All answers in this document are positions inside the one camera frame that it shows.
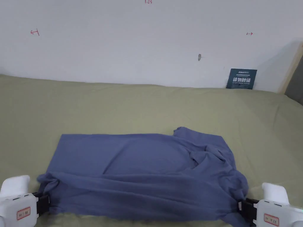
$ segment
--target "bed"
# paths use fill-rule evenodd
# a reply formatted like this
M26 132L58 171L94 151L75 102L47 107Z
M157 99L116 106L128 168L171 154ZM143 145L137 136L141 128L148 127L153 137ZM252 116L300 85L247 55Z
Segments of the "bed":
M289 86L302 88L298 78L303 74L300 69L295 74ZM172 134L185 126L225 139L238 170L248 180L249 197L261 199L261 184L270 182L286 188L291 204L303 206L303 106L298 103L302 93L292 94L292 90L286 94L294 95L296 101L256 90L90 84L1 75L0 181L28 174L29 191L37 191L36 177L45 173L63 133ZM37 226L227 225L46 214Z

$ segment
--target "wrinkled cloth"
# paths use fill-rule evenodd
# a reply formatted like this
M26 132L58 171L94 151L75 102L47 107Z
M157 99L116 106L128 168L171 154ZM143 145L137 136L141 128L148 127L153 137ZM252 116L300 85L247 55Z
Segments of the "wrinkled cloth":
M63 134L39 192L51 213L115 219L221 219L249 226L237 213L248 184L221 136L179 127L162 134Z

